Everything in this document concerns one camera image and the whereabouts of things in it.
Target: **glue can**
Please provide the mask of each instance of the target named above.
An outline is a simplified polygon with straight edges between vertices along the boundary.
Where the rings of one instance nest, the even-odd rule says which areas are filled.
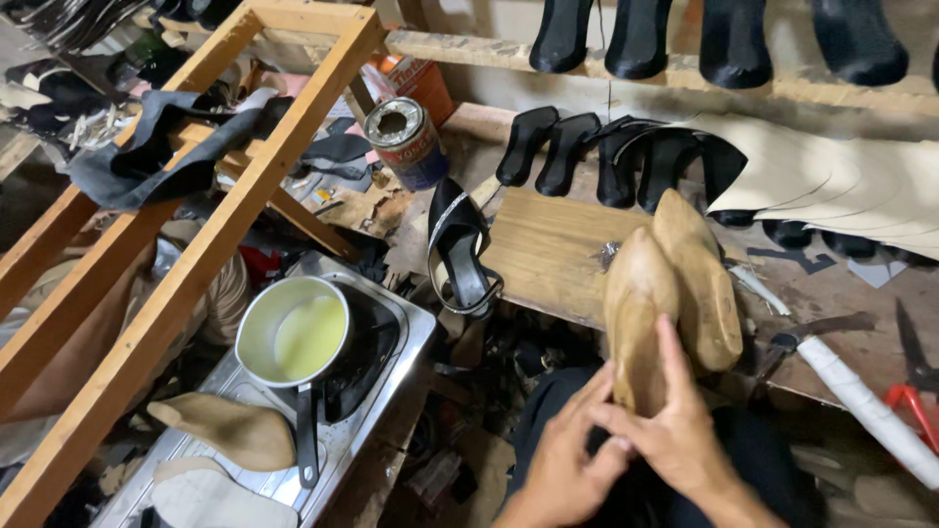
[[[398,97],[376,106],[365,119],[365,138],[411,191],[437,185],[450,170],[437,129],[414,99]]]

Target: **saucepan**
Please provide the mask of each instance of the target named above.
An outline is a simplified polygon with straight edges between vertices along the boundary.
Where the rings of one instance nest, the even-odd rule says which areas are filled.
[[[298,378],[296,372],[291,377],[275,357],[277,333],[291,312],[318,297],[332,297],[342,304],[346,317],[342,338],[323,366],[302,378]],[[316,326],[315,321],[310,321],[310,324]],[[329,374],[337,359],[343,355],[351,333],[352,316],[346,296],[329,281],[313,276],[292,277],[274,283],[248,306],[239,325],[235,355],[248,374],[268,387],[298,388],[297,464],[300,467],[300,484],[307,489],[314,488],[319,480],[316,405],[320,391],[315,384]],[[316,331],[311,333],[310,338],[316,338]]]

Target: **red scissors handle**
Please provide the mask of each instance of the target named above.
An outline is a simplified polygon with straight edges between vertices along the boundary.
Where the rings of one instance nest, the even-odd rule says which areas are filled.
[[[929,445],[932,452],[939,455],[939,431],[932,425],[929,416],[926,414],[926,408],[923,406],[923,400],[919,399],[919,391],[905,383],[898,383],[890,387],[884,396],[884,403],[890,409],[896,409],[901,401],[913,410],[916,420],[923,428],[926,438],[923,439]]]

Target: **can label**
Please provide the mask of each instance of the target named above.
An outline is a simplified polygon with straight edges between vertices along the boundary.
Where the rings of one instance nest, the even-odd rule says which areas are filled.
[[[413,137],[393,147],[375,147],[375,152],[401,184],[411,191],[437,185],[450,170],[437,130],[424,111],[423,126]]]

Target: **yellow liquid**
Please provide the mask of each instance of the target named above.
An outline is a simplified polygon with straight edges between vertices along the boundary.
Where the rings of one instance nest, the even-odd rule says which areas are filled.
[[[303,303],[277,331],[274,361],[290,380],[302,380],[330,360],[345,328],[346,313],[338,299],[324,296]]]

